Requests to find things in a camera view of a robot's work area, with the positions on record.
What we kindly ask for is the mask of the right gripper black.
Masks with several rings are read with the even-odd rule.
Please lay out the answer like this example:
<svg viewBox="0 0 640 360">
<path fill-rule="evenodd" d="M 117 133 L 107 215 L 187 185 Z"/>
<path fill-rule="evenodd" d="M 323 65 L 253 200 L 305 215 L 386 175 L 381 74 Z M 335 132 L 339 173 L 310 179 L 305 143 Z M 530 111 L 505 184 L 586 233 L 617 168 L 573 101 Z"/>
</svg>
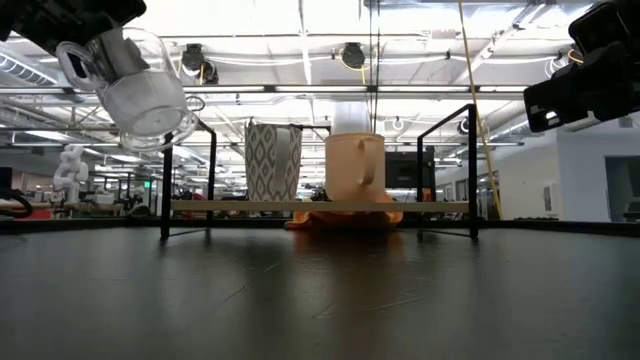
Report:
<svg viewBox="0 0 640 360">
<path fill-rule="evenodd" d="M 640 108 L 640 65 L 623 42 L 612 42 L 583 57 L 570 74 L 527 87 L 523 92 L 529 128 L 544 132 L 588 117 L 600 121 Z"/>
</svg>

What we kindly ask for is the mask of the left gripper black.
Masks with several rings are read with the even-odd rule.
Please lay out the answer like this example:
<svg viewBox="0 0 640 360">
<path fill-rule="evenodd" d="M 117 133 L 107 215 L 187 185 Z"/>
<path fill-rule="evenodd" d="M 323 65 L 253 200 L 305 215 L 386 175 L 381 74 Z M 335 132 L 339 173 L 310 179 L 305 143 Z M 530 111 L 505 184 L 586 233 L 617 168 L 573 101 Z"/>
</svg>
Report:
<svg viewBox="0 0 640 360">
<path fill-rule="evenodd" d="M 136 74 L 149 64 L 133 40 L 111 29 L 146 10 L 144 0 L 0 0 L 0 41 L 14 32 L 53 55 L 60 42 L 84 45 L 96 36 L 89 49 L 101 74 Z"/>
</svg>

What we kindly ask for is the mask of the clear plastic footed cup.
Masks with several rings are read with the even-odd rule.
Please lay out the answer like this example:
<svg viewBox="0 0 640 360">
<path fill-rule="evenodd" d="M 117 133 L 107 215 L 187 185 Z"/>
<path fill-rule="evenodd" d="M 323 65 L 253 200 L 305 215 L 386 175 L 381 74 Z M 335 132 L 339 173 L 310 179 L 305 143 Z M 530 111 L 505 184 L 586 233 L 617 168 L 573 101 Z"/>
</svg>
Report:
<svg viewBox="0 0 640 360">
<path fill-rule="evenodd" d="M 120 132 L 123 147 L 138 152 L 166 149 L 189 137 L 198 116 L 188 109 L 182 81 L 163 41 L 139 28 L 122 30 L 135 42 L 149 68 L 136 74 L 101 74 L 89 42 L 63 41 L 55 55 L 67 81 L 97 95 Z"/>
</svg>

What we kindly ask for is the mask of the grey white patterned mug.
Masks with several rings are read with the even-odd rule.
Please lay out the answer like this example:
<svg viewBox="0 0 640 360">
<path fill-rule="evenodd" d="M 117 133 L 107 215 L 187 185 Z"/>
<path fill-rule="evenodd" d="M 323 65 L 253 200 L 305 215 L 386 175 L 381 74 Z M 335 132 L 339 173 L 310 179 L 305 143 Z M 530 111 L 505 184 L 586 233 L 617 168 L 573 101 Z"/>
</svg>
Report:
<svg viewBox="0 0 640 360">
<path fill-rule="evenodd" d="M 245 174 L 250 201 L 294 201 L 301 168 L 302 129 L 256 124 L 245 129 Z"/>
</svg>

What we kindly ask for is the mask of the peach ceramic mug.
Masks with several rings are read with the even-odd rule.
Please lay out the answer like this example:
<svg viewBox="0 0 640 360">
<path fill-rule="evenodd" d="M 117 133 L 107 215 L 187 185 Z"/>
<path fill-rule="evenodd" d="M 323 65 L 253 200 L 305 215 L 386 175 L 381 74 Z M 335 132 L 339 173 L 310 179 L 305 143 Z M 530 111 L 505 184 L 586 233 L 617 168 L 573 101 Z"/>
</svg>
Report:
<svg viewBox="0 0 640 360">
<path fill-rule="evenodd" d="M 384 137 L 330 135 L 325 141 L 325 189 L 331 201 L 379 202 L 386 196 Z"/>
</svg>

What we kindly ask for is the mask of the white robot figure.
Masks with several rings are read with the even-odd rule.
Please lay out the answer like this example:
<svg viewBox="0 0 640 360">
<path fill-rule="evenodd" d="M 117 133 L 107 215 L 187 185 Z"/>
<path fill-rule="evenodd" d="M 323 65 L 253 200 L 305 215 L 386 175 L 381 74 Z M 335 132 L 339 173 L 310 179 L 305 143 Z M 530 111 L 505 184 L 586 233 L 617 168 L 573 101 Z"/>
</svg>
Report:
<svg viewBox="0 0 640 360">
<path fill-rule="evenodd" d="M 54 173 L 53 189 L 64 194 L 68 203 L 79 201 L 80 185 L 89 176 L 86 162 L 81 160 L 84 147 L 80 145 L 66 145 L 60 153 L 60 163 Z"/>
</svg>

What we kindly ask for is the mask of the black monitor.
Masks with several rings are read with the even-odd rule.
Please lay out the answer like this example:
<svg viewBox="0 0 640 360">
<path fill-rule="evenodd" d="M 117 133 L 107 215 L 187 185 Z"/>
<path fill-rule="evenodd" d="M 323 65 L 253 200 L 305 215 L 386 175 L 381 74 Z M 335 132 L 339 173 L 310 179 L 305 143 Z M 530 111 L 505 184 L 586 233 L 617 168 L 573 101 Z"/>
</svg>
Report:
<svg viewBox="0 0 640 360">
<path fill-rule="evenodd" d="M 416 152 L 385 153 L 385 186 L 389 189 L 416 189 L 418 181 Z M 435 161 L 432 151 L 423 152 L 423 186 L 432 187 Z"/>
</svg>

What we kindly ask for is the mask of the black horizontal overhead bar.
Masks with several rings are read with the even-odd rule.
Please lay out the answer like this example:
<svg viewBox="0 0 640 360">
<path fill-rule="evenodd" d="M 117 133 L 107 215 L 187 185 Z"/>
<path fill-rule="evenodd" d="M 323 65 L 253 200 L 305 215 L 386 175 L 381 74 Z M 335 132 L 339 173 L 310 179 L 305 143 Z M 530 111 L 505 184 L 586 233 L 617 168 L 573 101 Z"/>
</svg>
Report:
<svg viewBox="0 0 640 360">
<path fill-rule="evenodd" d="M 470 93 L 469 85 L 244 85 L 184 86 L 188 93 Z M 0 95 L 70 95 L 90 93 L 71 87 L 0 87 Z"/>
</svg>

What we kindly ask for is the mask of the white cylinder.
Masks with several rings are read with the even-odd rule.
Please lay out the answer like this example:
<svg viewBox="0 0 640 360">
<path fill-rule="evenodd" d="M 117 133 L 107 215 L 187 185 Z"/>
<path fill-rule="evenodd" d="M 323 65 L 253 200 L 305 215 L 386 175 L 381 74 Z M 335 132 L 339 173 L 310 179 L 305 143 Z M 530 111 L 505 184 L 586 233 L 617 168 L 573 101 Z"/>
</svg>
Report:
<svg viewBox="0 0 640 360">
<path fill-rule="evenodd" d="M 332 119 L 332 133 L 367 133 L 371 131 L 365 102 L 337 102 Z"/>
</svg>

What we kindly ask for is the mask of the orange cloth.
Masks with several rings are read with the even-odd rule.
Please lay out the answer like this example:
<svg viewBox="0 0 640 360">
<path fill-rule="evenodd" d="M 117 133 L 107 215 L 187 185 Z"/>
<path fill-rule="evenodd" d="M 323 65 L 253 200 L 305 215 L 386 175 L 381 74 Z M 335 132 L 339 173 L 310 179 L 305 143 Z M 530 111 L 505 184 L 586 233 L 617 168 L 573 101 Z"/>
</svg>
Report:
<svg viewBox="0 0 640 360">
<path fill-rule="evenodd" d="M 403 212 L 329 212 L 309 211 L 293 213 L 285 223 L 286 230 L 373 230 L 396 227 L 404 218 Z"/>
</svg>

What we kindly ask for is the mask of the black frame wooden shelf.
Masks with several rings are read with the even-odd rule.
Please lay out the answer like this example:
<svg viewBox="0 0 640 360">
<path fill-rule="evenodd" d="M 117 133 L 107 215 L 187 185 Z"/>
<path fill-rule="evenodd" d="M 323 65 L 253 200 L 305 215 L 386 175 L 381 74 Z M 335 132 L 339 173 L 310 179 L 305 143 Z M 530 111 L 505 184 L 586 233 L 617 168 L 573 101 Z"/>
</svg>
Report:
<svg viewBox="0 0 640 360">
<path fill-rule="evenodd" d="M 435 200 L 435 195 L 433 192 L 435 191 L 435 173 L 432 171 L 433 166 L 430 167 L 429 170 L 429 185 L 430 191 L 432 192 L 432 198 L 429 201 L 425 200 L 424 197 L 424 189 L 425 189 L 425 145 L 424 138 L 434 132 L 436 129 L 439 129 L 441 126 L 450 122 L 457 116 L 462 113 L 466 113 L 467 120 L 469 121 L 469 126 L 471 129 L 468 133 L 468 143 L 467 147 L 469 150 L 469 155 L 473 160 L 477 159 L 477 130 L 475 129 L 478 124 L 478 115 L 477 115 L 477 106 L 473 103 L 468 103 L 445 117 L 443 120 L 438 122 L 436 125 L 432 126 L 430 129 L 423 132 L 421 135 L 417 137 L 417 150 L 416 150 L 416 160 L 415 165 L 413 166 L 413 170 L 415 171 L 415 197 L 416 201 L 414 203 L 400 203 L 400 202 L 389 202 L 389 203 L 381 203 L 381 202 L 365 202 L 365 201 L 356 201 L 356 202 L 340 202 L 340 201 L 313 201 L 313 202 L 301 202 L 301 201 L 293 201 L 293 202 L 265 202 L 265 201 L 231 201 L 231 200 L 206 200 L 206 201 L 198 201 L 198 200 L 170 200 L 168 205 L 162 206 L 162 211 L 168 212 L 169 210 L 178 210 L 178 211 L 204 211 L 207 213 L 207 217 L 212 217 L 213 211 L 303 211 L 303 212 L 352 212 L 352 213 L 374 213 L 374 212 L 413 212 L 413 213 L 444 213 L 444 212 L 456 212 L 456 213 L 467 213 L 469 219 L 463 222 L 463 228 L 468 229 L 468 234 L 466 237 L 471 238 L 473 241 L 478 240 L 478 232 L 479 232 L 479 221 L 477 216 L 477 209 L 475 202 L 477 201 L 477 196 L 475 194 L 477 190 L 477 186 L 475 184 L 471 184 L 469 189 L 472 191 L 472 194 L 469 196 L 469 200 L 467 202 L 449 202 L 449 203 L 439 203 Z"/>
</svg>

